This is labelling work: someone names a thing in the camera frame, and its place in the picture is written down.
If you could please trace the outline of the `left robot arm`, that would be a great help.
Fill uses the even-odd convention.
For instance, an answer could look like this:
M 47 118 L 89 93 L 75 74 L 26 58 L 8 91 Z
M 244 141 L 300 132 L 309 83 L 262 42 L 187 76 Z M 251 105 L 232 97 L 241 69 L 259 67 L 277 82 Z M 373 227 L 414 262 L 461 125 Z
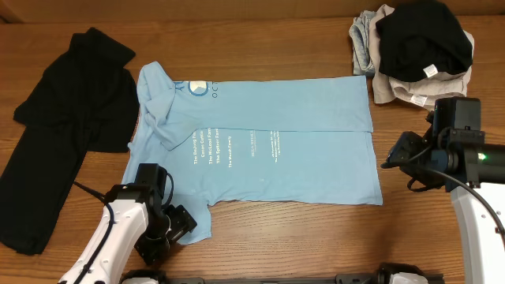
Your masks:
M 60 283 L 119 283 L 137 250 L 147 265 L 163 259 L 196 221 L 181 205 L 163 205 L 155 185 L 115 185 L 101 199 L 103 216 L 76 263 Z

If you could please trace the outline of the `light blue printed t-shirt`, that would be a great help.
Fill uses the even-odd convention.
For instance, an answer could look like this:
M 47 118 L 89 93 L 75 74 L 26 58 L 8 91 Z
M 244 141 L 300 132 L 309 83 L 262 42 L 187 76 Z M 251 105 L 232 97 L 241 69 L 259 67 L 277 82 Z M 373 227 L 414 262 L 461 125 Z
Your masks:
M 383 202 L 363 76 L 305 80 L 172 80 L 158 62 L 137 81 L 140 120 L 124 181 L 142 163 L 171 175 L 166 192 L 211 236 L 221 201 Z

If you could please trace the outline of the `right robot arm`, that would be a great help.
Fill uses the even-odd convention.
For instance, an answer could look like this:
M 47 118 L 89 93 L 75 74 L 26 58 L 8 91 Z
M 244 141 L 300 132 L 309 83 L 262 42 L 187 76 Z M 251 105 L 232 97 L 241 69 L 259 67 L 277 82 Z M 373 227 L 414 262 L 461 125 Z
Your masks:
M 504 282 L 504 147 L 487 144 L 468 125 L 431 127 L 424 136 L 404 132 L 382 168 L 410 176 L 409 189 L 444 188 L 458 220 L 465 281 Z

